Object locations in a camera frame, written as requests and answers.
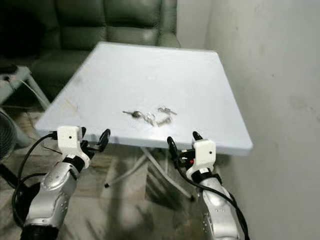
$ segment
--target dark green leather sofa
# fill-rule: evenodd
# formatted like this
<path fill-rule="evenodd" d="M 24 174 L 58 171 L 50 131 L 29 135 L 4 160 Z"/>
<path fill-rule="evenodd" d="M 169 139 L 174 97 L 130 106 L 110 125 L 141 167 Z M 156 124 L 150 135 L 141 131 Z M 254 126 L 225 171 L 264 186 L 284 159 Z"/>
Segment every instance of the dark green leather sofa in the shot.
<path fill-rule="evenodd" d="M 177 0 L 5 0 L 45 25 L 37 59 L 28 65 L 50 100 L 99 41 L 179 48 Z"/>

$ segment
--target white table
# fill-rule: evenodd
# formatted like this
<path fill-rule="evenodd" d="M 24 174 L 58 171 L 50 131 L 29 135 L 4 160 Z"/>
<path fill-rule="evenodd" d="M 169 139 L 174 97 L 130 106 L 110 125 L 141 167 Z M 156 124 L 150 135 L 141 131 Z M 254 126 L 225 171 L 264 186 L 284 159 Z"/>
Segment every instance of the white table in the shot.
<path fill-rule="evenodd" d="M 162 127 L 122 113 L 153 112 L 160 119 L 161 106 L 177 113 Z M 109 128 L 111 143 L 143 151 L 167 148 L 168 136 L 190 148 L 193 131 L 215 141 L 219 154 L 247 155 L 253 147 L 214 51 L 100 42 L 35 128 L 44 135 L 62 125 L 85 126 L 94 142 Z"/>

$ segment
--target small metal key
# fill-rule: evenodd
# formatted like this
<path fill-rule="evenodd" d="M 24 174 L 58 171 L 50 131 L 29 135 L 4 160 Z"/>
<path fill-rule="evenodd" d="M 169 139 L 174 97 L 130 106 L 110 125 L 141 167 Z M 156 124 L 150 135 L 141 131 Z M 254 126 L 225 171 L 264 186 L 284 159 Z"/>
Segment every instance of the small metal key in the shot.
<path fill-rule="evenodd" d="M 171 123 L 171 117 L 166 117 L 165 119 L 163 119 L 162 121 L 157 121 L 156 124 L 158 125 L 158 127 L 161 127 L 162 125 L 165 124 L 169 124 Z"/>
<path fill-rule="evenodd" d="M 151 124 L 152 126 L 155 125 L 155 119 L 156 119 L 156 117 L 155 117 L 155 115 L 153 115 L 152 113 L 148 112 L 146 115 L 143 115 L 143 119 L 144 119 L 147 123 Z"/>
<path fill-rule="evenodd" d="M 133 118 L 138 119 L 143 116 L 140 111 L 122 111 L 124 114 L 130 114 Z"/>
<path fill-rule="evenodd" d="M 159 112 L 166 113 L 166 114 L 174 114 L 174 115 L 177 115 L 176 112 L 171 111 L 171 109 L 168 108 L 168 107 L 158 107 L 158 111 L 159 111 Z"/>

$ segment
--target floor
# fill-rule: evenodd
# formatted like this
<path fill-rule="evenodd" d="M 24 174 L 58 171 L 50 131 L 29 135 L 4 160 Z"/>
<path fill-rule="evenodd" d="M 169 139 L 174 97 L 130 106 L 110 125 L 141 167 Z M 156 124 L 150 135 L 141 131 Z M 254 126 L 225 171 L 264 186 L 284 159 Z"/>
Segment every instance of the floor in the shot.
<path fill-rule="evenodd" d="M 38 136 L 27 115 L 11 110 L 10 116 L 35 141 Z M 41 112 L 30 112 L 32 123 Z M 46 140 L 45 147 L 57 148 L 55 141 Z M 17 173 L 27 149 L 14 151 L 4 164 Z M 69 203 L 68 213 L 60 230 L 61 240 L 201 240 L 205 239 L 202 216 L 197 201 L 190 202 L 159 174 L 149 161 L 130 177 L 109 187 L 104 183 L 131 168 L 142 154 L 137 147 L 108 145 L 96 154 L 88 169 L 81 172 L 77 189 Z M 169 176 L 190 193 L 193 187 L 184 182 L 170 162 L 166 152 L 154 150 L 152 154 Z M 46 172 L 61 159 L 58 153 L 39 146 L 25 165 L 23 175 Z M 39 179 L 30 179 L 31 185 Z M 17 240 L 21 230 L 12 217 L 13 190 L 0 178 L 0 240 Z"/>

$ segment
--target white wall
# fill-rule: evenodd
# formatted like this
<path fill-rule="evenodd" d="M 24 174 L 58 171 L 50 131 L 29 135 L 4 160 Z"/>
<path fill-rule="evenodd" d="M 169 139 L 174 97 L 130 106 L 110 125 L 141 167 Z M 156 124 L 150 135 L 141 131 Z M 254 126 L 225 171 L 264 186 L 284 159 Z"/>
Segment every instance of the white wall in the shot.
<path fill-rule="evenodd" d="M 178 0 L 177 39 L 185 49 L 205 49 L 212 0 Z"/>
<path fill-rule="evenodd" d="M 252 240 L 320 239 L 320 1 L 212 0 L 206 47 L 251 135 L 223 180 Z"/>

